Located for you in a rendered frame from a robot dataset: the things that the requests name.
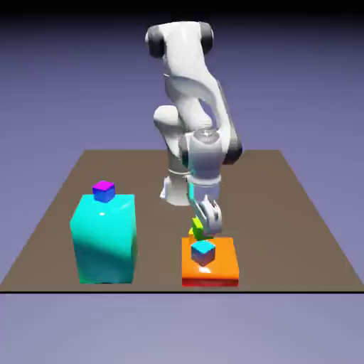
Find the small cyan cube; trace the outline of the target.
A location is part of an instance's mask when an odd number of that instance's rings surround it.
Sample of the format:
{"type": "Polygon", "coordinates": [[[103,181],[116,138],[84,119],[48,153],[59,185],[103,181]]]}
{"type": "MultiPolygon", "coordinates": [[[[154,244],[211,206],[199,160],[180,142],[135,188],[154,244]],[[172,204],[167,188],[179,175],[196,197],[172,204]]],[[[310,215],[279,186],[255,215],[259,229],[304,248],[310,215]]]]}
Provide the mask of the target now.
{"type": "Polygon", "coordinates": [[[211,241],[196,241],[191,245],[191,259],[204,267],[215,259],[215,248],[211,241]]]}

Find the small green cube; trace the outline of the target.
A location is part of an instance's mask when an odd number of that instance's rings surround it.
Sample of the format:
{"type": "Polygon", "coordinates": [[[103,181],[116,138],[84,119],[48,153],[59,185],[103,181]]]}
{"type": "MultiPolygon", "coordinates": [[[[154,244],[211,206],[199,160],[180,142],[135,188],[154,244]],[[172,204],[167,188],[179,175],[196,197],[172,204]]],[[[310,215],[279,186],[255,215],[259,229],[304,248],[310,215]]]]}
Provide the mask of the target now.
{"type": "Polygon", "coordinates": [[[206,235],[204,233],[203,224],[197,216],[192,218],[192,226],[188,231],[188,236],[191,240],[194,239],[195,241],[213,239],[212,235],[206,235]]]}

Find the large cyan box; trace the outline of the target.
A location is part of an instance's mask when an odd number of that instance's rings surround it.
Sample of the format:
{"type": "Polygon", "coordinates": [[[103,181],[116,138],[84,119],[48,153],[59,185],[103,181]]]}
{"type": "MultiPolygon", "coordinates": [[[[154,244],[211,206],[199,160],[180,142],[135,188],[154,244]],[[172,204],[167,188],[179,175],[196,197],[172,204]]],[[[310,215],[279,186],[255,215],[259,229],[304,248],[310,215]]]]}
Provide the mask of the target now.
{"type": "Polygon", "coordinates": [[[80,283],[132,283],[137,260],[133,195],[117,194],[107,203],[83,195],[70,231],[80,283]]]}

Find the large orange box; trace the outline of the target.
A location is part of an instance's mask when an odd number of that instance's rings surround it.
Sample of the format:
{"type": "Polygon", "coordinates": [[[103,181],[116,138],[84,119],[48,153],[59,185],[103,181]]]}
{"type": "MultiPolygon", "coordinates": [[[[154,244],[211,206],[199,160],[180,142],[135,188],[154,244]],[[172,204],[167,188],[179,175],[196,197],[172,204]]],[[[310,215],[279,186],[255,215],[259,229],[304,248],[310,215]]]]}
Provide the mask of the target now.
{"type": "Polygon", "coordinates": [[[183,287],[237,287],[240,277],[237,255],[231,237],[209,239],[215,246],[215,259],[202,267],[191,259],[189,237],[181,240],[181,278],[183,287]]]}

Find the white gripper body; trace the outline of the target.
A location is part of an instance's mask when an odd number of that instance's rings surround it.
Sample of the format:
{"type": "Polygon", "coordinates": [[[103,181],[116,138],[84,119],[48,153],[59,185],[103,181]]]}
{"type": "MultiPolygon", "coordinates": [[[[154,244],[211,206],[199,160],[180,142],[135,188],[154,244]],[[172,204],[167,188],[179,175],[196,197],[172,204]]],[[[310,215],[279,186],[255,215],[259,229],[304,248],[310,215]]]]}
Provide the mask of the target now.
{"type": "Polygon", "coordinates": [[[222,212],[215,200],[205,195],[202,200],[188,197],[188,201],[202,223],[206,235],[216,235],[222,231],[222,212]]]}

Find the small purple cube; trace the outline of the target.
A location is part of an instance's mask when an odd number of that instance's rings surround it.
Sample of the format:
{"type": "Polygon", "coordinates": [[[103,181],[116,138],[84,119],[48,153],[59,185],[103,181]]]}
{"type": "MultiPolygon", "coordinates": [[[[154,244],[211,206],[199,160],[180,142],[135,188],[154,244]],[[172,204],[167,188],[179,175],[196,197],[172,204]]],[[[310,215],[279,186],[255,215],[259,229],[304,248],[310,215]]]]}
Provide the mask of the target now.
{"type": "Polygon", "coordinates": [[[96,201],[108,203],[115,197],[115,185],[113,182],[99,181],[92,187],[92,193],[96,201]]]}

